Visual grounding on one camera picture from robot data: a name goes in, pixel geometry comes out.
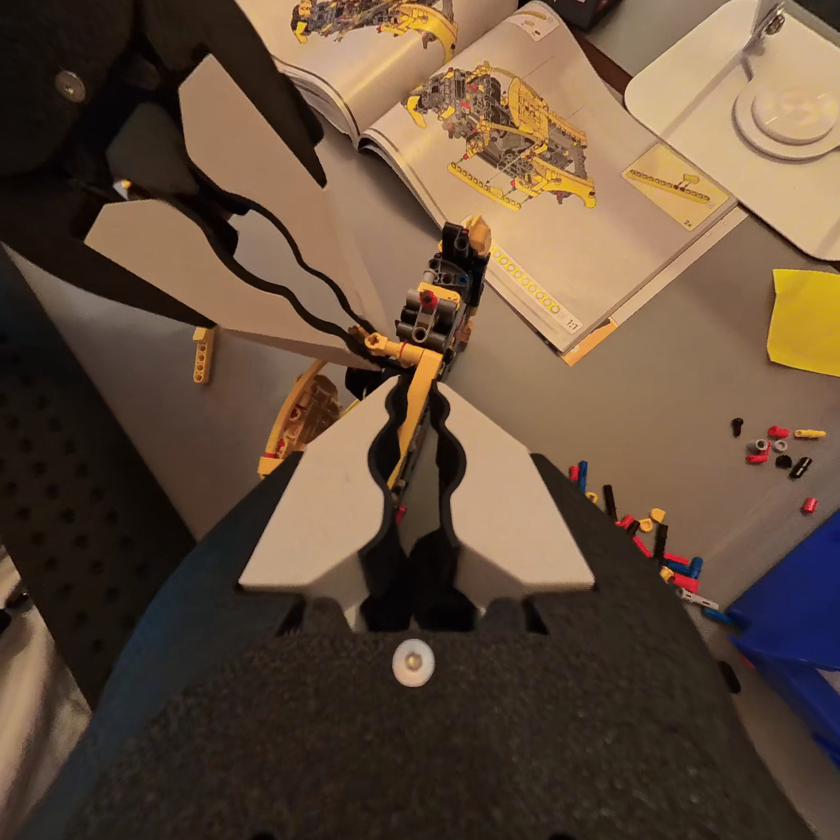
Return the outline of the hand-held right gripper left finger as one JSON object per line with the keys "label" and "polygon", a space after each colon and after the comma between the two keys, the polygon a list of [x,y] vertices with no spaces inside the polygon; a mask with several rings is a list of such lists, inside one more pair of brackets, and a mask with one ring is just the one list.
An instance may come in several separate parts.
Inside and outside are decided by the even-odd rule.
{"label": "hand-held right gripper left finger", "polygon": [[401,460],[409,377],[391,377],[296,461],[238,579],[246,592],[334,600],[354,631],[387,589],[396,544],[388,480]]}

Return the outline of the white stand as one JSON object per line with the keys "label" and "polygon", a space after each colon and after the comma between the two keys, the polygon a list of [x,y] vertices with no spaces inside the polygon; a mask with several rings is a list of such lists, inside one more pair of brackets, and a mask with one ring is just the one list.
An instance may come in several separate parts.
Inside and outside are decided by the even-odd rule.
{"label": "white stand", "polygon": [[839,259],[838,32],[733,1],[629,83],[630,113],[805,254]]}

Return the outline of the blue plastic bin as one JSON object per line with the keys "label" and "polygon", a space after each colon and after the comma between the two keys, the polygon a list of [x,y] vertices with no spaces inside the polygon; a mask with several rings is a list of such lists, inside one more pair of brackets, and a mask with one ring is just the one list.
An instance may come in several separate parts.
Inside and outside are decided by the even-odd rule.
{"label": "blue plastic bin", "polygon": [[839,765],[839,512],[725,610],[731,641]]}

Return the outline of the grey desk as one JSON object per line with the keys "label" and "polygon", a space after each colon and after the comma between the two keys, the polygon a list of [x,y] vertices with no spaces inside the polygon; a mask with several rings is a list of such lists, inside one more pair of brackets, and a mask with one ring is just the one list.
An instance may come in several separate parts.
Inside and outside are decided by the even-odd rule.
{"label": "grey desk", "polygon": [[[232,254],[174,198],[114,183],[117,203],[154,199],[196,221],[222,256],[278,284],[350,336],[395,335],[318,315],[262,217],[227,213]],[[811,833],[756,752],[696,623],[604,510],[568,478],[578,456],[621,447],[637,466],[720,463],[742,396],[671,351],[600,379],[544,371],[517,322],[481,316],[448,385],[540,459],[595,575],[595,590],[501,601],[468,632],[413,624],[413,548],[397,531],[392,578],[354,631],[334,600],[238,585],[301,454],[292,455],[196,545],[142,615],[87,732],[24,828],[34,838],[795,838]]]}

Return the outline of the yellow brick car model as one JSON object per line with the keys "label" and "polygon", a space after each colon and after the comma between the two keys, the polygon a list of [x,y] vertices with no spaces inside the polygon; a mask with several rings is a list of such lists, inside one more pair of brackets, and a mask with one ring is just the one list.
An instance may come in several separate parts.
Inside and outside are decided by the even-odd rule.
{"label": "yellow brick car model", "polygon": [[[395,323],[396,339],[362,327],[351,336],[380,361],[399,364],[412,375],[407,392],[406,418],[398,431],[400,459],[387,486],[392,492],[396,521],[404,515],[403,497],[417,461],[417,451],[427,431],[428,397],[435,382],[443,381],[473,328],[490,261],[491,232],[480,215],[460,224],[446,223],[437,253],[429,260],[418,285],[406,294],[406,303]],[[355,400],[342,408],[338,389],[322,374],[326,361],[315,360],[299,375],[276,417],[258,476],[262,480],[291,455],[304,451],[342,416],[361,406],[391,370],[348,369],[346,389]]]}

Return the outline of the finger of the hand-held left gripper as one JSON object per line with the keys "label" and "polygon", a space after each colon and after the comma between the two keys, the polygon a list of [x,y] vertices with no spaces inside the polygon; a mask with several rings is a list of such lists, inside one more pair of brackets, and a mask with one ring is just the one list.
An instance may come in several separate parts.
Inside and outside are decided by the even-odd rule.
{"label": "finger of the hand-held left gripper", "polygon": [[238,338],[350,368],[382,367],[346,331],[293,303],[278,284],[218,254],[201,226],[171,204],[108,204],[85,245]]}
{"label": "finger of the hand-held left gripper", "polygon": [[379,296],[328,186],[320,186],[215,56],[179,90],[186,151],[223,192],[262,217],[292,289],[315,314],[379,326]]}

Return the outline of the black perforated chair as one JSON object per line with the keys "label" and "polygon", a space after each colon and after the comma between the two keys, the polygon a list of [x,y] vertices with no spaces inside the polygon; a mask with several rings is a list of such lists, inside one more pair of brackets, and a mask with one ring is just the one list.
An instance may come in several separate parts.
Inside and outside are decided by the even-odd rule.
{"label": "black perforated chair", "polygon": [[2,250],[1,533],[96,708],[193,535]]}

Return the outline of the open instruction booklet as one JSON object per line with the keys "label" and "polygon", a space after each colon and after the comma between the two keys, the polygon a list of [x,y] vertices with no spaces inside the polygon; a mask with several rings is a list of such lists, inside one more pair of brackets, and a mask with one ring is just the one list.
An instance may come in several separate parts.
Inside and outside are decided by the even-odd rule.
{"label": "open instruction booklet", "polygon": [[238,5],[436,223],[483,216],[490,284],[560,352],[734,206],[631,116],[545,2]]}

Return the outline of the yellow sticky note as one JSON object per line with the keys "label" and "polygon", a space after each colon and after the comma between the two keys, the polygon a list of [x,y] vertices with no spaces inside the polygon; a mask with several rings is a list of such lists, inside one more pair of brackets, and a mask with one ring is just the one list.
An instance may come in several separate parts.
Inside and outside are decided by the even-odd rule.
{"label": "yellow sticky note", "polygon": [[839,376],[839,275],[774,269],[766,350],[771,362]]}

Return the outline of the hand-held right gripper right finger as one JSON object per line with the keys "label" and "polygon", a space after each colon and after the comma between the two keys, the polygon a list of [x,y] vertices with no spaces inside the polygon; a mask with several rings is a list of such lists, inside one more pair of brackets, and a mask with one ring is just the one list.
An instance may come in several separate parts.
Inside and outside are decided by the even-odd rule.
{"label": "hand-held right gripper right finger", "polygon": [[593,592],[541,460],[448,385],[430,396],[437,527],[413,546],[413,624],[468,632],[496,602]]}

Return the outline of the large pile of brick pins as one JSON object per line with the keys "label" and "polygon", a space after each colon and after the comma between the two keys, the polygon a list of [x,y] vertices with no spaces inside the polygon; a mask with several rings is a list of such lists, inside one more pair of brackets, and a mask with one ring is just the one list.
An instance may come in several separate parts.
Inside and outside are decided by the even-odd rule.
{"label": "large pile of brick pins", "polygon": [[604,485],[601,494],[587,488],[588,467],[588,462],[584,460],[573,464],[568,468],[569,480],[593,504],[603,501],[605,514],[626,533],[644,557],[656,563],[660,579],[674,590],[680,600],[699,608],[706,619],[723,626],[737,627],[734,619],[718,603],[699,593],[704,560],[699,556],[689,559],[667,550],[668,525],[665,522],[665,511],[654,508],[645,518],[638,519],[631,515],[619,518],[611,485]]}

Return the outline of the small group of brick pins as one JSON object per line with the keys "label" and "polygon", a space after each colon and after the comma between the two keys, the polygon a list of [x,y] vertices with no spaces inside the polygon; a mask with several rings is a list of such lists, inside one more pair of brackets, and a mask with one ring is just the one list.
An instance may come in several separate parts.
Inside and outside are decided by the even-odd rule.
{"label": "small group of brick pins", "polygon": [[[787,481],[795,483],[802,480],[813,466],[811,450],[818,445],[824,447],[824,441],[830,439],[829,432],[824,429],[789,429],[771,425],[763,435],[744,438],[743,460],[750,469],[760,467],[769,470],[772,466],[779,475],[785,474]],[[770,502],[776,499],[776,496],[768,494],[759,497],[755,493],[757,488],[749,482],[735,487],[729,498],[729,507],[733,513],[748,518],[768,508]]]}

